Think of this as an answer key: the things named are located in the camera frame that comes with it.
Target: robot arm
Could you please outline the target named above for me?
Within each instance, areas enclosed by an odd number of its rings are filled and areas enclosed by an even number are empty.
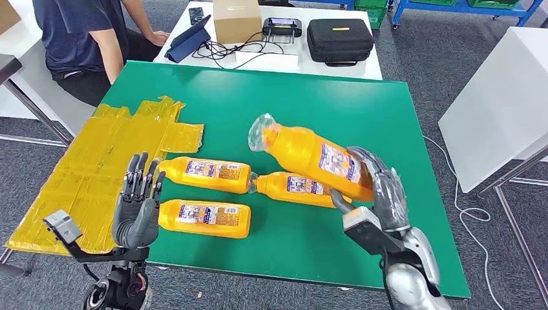
[[[148,246],[158,236],[158,208],[165,173],[153,181],[158,162],[153,160],[144,174],[148,154],[134,155],[122,181],[122,189],[112,221],[112,238],[117,247],[108,253],[90,254],[76,243],[82,236],[78,226],[63,210],[44,218],[48,231],[55,234],[67,251],[86,268],[96,283],[84,299],[84,310],[144,310],[150,308],[151,290],[145,273]],[[97,278],[86,263],[112,262],[110,273]]]
[[[396,171],[360,147],[349,147],[348,152],[363,163],[372,178],[374,206],[371,210],[356,208],[341,193],[331,191],[333,204],[344,214],[344,233],[369,254],[383,257],[385,286],[402,309],[450,309],[438,290],[439,269],[432,247],[425,234],[409,224]]]

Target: cardboard box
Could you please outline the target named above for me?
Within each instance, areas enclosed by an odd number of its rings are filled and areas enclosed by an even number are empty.
[[[213,0],[213,22],[221,44],[243,43],[262,30],[257,0]]]
[[[15,25],[21,17],[8,0],[0,0],[0,34]]]

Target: green crate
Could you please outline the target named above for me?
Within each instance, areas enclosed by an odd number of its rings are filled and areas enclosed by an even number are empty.
[[[499,1],[486,1],[486,0],[468,0],[468,5],[474,8],[507,8],[512,10],[520,0],[499,0]]]
[[[355,0],[354,6],[369,7],[369,8],[384,8],[387,0]]]
[[[377,8],[373,6],[354,6],[354,10],[367,12],[371,29],[379,29],[386,14],[386,8]]]
[[[427,3],[429,5],[455,5],[455,0],[409,0],[411,2]]]

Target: green tabletop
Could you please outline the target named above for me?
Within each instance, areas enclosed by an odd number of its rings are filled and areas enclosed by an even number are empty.
[[[141,100],[162,95],[187,104],[179,121],[205,124],[203,145],[190,156],[247,163],[259,175],[282,170],[272,156],[248,147],[249,127],[265,112],[283,125],[307,127],[343,147],[358,145],[378,154],[401,176],[410,222],[434,249],[441,292],[470,297],[405,83],[130,61],[103,102],[128,106],[134,113]],[[335,209],[165,182],[162,201],[176,198],[250,206],[249,236],[237,240],[160,228],[151,263],[346,287],[383,286],[380,257],[370,256],[343,233]]]

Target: bottle label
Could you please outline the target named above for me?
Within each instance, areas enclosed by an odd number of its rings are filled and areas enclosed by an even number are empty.
[[[325,143],[322,144],[319,167],[352,183],[359,183],[361,177],[360,164],[354,157]]]
[[[289,176],[288,192],[329,195],[330,189],[329,187],[311,179],[307,179],[304,176]]]
[[[177,221],[181,223],[238,226],[240,223],[240,208],[182,205]]]
[[[239,164],[214,164],[210,161],[191,160],[187,164],[185,173],[193,176],[205,176],[207,178],[237,180],[240,177],[241,171],[242,166]]]

